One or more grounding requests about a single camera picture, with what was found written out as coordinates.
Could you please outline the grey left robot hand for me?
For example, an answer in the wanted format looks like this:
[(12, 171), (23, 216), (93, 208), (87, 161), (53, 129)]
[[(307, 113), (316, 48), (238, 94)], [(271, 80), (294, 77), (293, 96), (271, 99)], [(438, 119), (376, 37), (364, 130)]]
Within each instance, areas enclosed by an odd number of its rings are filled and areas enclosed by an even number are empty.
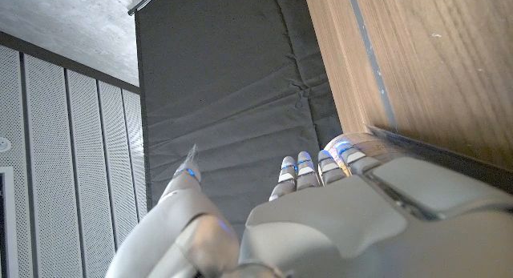
[(109, 277), (509, 277), (512, 174), (391, 134), (285, 157), (244, 233), (201, 191), (189, 153)]

